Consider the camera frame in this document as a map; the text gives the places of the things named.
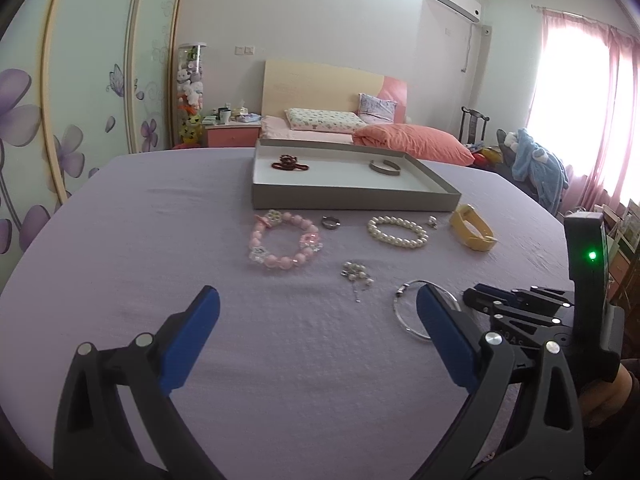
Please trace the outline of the person's right hand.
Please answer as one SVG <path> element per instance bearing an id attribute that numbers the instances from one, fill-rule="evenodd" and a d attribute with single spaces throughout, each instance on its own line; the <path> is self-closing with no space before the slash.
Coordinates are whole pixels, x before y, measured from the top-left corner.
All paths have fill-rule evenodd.
<path id="1" fill-rule="evenodd" d="M 578 398 L 586 440 L 598 445 L 639 442 L 639 360 L 620 362 L 614 382 L 599 382 Z"/>

